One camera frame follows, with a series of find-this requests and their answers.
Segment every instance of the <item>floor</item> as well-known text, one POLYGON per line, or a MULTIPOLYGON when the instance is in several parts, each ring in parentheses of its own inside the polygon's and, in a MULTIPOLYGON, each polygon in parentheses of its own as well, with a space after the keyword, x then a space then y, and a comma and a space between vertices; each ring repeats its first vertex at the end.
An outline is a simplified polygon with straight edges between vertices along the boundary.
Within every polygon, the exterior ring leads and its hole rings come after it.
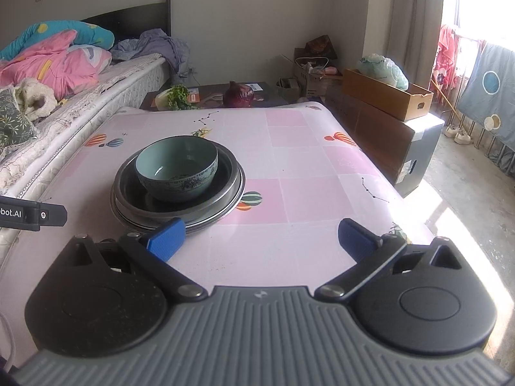
POLYGON ((493 297, 498 321, 485 348, 515 374, 515 180, 483 151, 441 135, 408 206, 429 229, 448 236, 493 297))

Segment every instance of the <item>shoe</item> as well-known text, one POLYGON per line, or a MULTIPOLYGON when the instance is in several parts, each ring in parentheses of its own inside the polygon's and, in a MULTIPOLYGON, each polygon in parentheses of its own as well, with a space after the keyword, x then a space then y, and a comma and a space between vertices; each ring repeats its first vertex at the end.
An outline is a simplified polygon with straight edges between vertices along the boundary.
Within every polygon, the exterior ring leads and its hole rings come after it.
POLYGON ((472 142, 472 139, 470 139, 470 135, 467 135, 464 129, 460 129, 454 137, 454 142, 461 145, 468 145, 472 142))
POLYGON ((457 133, 458 133, 458 128, 454 125, 449 125, 444 130, 444 135, 447 138, 455 138, 457 133))

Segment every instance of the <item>headboard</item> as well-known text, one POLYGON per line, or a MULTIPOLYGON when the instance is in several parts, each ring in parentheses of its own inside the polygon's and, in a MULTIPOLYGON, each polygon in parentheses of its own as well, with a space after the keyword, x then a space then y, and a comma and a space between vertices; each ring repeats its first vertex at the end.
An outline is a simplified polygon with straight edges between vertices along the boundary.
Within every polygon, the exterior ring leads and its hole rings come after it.
POLYGON ((172 35, 172 1, 123 8, 89 17, 82 22, 96 24, 114 33, 114 42, 139 38, 145 30, 162 29, 172 35))

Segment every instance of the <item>green ceramic bowl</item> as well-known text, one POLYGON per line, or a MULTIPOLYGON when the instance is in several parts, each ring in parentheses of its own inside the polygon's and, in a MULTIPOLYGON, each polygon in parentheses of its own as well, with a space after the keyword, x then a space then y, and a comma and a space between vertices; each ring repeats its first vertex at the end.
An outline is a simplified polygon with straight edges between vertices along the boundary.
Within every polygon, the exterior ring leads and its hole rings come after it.
POLYGON ((141 184, 158 200, 186 202, 200 196, 218 169, 218 150, 207 139, 173 136, 146 147, 136 159, 141 184))

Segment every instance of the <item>pink blanket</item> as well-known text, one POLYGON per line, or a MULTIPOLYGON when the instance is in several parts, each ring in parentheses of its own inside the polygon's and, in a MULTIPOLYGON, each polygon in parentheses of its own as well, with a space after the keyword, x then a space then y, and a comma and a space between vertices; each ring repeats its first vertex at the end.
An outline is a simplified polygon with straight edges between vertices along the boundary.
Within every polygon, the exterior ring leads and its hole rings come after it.
POLYGON ((0 70, 0 87, 34 77, 61 100, 97 84, 96 68, 84 52, 68 51, 76 35, 75 30, 64 30, 24 50, 0 70))

